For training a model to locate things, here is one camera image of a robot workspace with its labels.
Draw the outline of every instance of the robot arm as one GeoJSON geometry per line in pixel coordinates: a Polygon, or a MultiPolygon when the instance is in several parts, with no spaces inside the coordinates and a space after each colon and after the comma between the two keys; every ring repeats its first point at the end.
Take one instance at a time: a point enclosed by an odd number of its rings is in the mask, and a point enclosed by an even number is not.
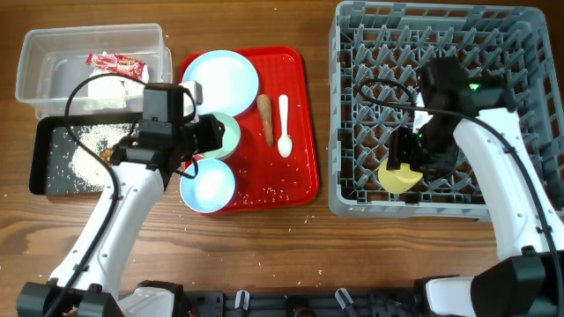
{"type": "MultiPolygon", "coordinates": [[[[546,220],[552,228],[556,248],[564,250],[564,225],[554,212],[554,208],[550,204],[528,157],[521,138],[517,113],[510,113],[503,108],[483,110],[478,119],[494,127],[515,148],[517,155],[519,155],[533,179],[543,209],[549,210],[546,213],[546,220]]],[[[524,250],[531,250],[532,248],[536,254],[548,254],[549,249],[541,230],[531,193],[515,161],[504,151],[504,147],[493,135],[474,122],[461,120],[456,126],[454,138],[456,144],[468,158],[486,200],[486,205],[492,217],[497,241],[497,254],[500,260],[505,261],[515,257],[508,261],[511,261],[511,263],[527,262],[528,264],[532,262],[531,268],[534,268],[532,269],[532,277],[534,278],[531,280],[544,280],[541,276],[537,276],[537,273],[541,272],[541,269],[545,266],[534,261],[534,254],[530,255],[530,259],[521,258],[524,250]]],[[[446,277],[428,281],[425,284],[425,292],[427,293],[429,309],[439,315],[476,316],[484,315],[484,313],[486,315],[507,313],[508,311],[498,311],[497,309],[501,306],[494,304],[494,301],[505,298],[500,294],[483,292],[483,289],[490,287],[495,289],[495,287],[500,286],[502,282],[500,276],[503,274],[523,274],[526,269],[510,271],[507,270],[507,267],[497,266],[492,268],[490,272],[492,272],[490,275],[487,272],[482,274],[480,279],[446,277]]],[[[540,286],[537,284],[537,287],[535,287],[534,283],[527,284],[523,279],[513,280],[513,282],[519,281],[521,281],[520,285],[507,283],[508,293],[514,291],[517,294],[520,291],[510,290],[511,288],[529,288],[531,293],[521,300],[529,301],[533,299],[534,302],[534,298],[542,292],[540,286]]],[[[526,305],[518,308],[525,309],[525,311],[529,310],[526,305]]],[[[554,311],[549,311],[548,315],[554,315],[554,311]]]]}
{"type": "MultiPolygon", "coordinates": [[[[159,170],[148,170],[143,164],[123,162],[112,169],[122,184],[122,199],[88,261],[88,270],[82,272],[73,288],[87,291],[91,285],[97,284],[118,300],[122,273],[133,244],[152,206],[162,197],[164,186],[159,170]]],[[[56,280],[57,286],[64,287],[71,278],[74,266],[80,262],[100,228],[113,194],[111,186],[104,189],[74,247],[51,274],[49,280],[56,280]]]]}
{"type": "Polygon", "coordinates": [[[439,315],[554,316],[561,295],[556,275],[562,270],[561,264],[555,264],[563,254],[564,226],[529,159],[512,92],[500,78],[469,81],[465,77],[456,58],[434,59],[418,70],[418,106],[435,114],[417,131],[400,128],[392,134],[386,169],[409,163],[428,181],[445,177],[455,169],[458,148],[462,149],[490,211],[501,263],[474,277],[424,279],[416,282],[416,288],[422,289],[427,310],[439,315]],[[472,118],[495,130],[508,145],[472,118]],[[542,210],[533,202],[525,174],[542,210]],[[539,212],[550,232],[544,232],[539,212]],[[556,256],[546,234],[554,241],[556,256]]]}
{"type": "Polygon", "coordinates": [[[70,291],[65,292],[63,287],[69,285],[108,213],[115,192],[112,186],[104,188],[84,231],[47,284],[24,286],[17,304],[20,316],[43,316],[55,298],[62,299],[61,305],[56,306],[55,316],[68,313],[74,306],[79,307],[79,315],[84,316],[186,315],[181,285],[143,283],[132,296],[119,303],[117,296],[139,229],[152,206],[162,197],[171,175],[193,154],[221,147],[224,132],[221,122],[212,114],[201,115],[193,122],[194,107],[185,115],[185,94],[190,96],[191,105],[196,106],[196,100],[201,103],[200,92],[197,83],[188,88],[169,84],[146,86],[138,136],[124,137],[112,150],[110,160],[120,196],[87,264],[76,282],[70,285],[70,291]]]}

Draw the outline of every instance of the yellow sponge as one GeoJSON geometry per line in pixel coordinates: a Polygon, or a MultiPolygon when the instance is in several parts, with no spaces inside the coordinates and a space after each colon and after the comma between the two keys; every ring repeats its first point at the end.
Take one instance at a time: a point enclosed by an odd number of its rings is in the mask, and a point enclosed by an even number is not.
{"type": "Polygon", "coordinates": [[[378,169],[378,180],[384,189],[392,194],[406,192],[423,177],[423,173],[412,171],[407,163],[402,163],[398,170],[393,171],[388,171],[387,165],[388,159],[386,158],[378,169]]]}

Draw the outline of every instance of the candy wrapper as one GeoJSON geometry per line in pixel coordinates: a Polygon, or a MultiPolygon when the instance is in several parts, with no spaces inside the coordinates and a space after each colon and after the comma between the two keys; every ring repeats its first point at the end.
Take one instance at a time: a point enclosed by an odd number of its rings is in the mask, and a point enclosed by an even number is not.
{"type": "Polygon", "coordinates": [[[116,74],[122,74],[141,79],[145,63],[137,58],[121,54],[98,55],[90,53],[86,60],[88,66],[94,66],[99,70],[106,70],[116,74]]]}

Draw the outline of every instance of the black tray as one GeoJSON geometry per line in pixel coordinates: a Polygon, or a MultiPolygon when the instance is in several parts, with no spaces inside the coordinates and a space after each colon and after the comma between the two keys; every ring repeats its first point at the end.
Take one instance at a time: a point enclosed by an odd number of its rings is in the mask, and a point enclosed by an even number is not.
{"type": "MultiPolygon", "coordinates": [[[[100,124],[133,123],[142,113],[73,115],[70,125],[87,127],[100,124]]],[[[35,132],[29,190],[36,195],[68,195],[99,192],[89,187],[76,187],[79,180],[68,167],[77,145],[66,136],[62,116],[39,121],[35,132]]]]}

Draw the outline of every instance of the gray dish rack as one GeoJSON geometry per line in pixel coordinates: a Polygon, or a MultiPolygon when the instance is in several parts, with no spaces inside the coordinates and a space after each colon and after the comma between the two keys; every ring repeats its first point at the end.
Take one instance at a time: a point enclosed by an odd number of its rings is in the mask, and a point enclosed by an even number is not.
{"type": "MultiPolygon", "coordinates": [[[[363,101],[363,78],[396,80],[415,95],[415,70],[457,56],[468,77],[504,76],[519,104],[523,140],[554,206],[564,206],[564,114],[545,16],[530,7],[344,1],[329,36],[329,206],[344,216],[473,217],[490,220],[464,155],[446,179],[420,181],[401,195],[377,179],[390,134],[411,126],[406,112],[363,101]]],[[[405,103],[393,87],[365,87],[405,103]]]]}

